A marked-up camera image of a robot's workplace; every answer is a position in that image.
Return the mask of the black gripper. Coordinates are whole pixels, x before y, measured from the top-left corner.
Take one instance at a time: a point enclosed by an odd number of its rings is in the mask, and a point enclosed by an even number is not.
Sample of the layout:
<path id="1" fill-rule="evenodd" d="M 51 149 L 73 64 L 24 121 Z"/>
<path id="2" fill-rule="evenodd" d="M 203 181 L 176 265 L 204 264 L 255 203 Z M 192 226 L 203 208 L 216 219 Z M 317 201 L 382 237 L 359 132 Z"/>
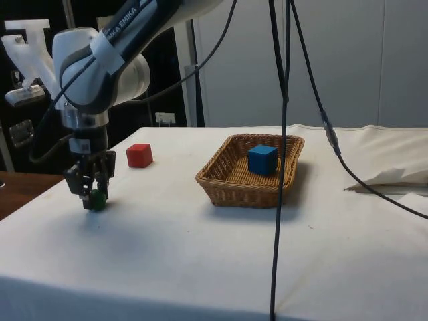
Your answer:
<path id="1" fill-rule="evenodd" d="M 108 150 L 108 135 L 105 128 L 77 130 L 69 140 L 69 149 L 73 154 L 96 155 L 92 163 L 76 162 L 70 169 L 64 171 L 64 178 L 72 194 L 79 196 L 84 209 L 95 210 L 95 200 L 92 196 L 94 180 L 97 189 L 108 199 L 110 178 L 114 176 L 116 153 Z"/>

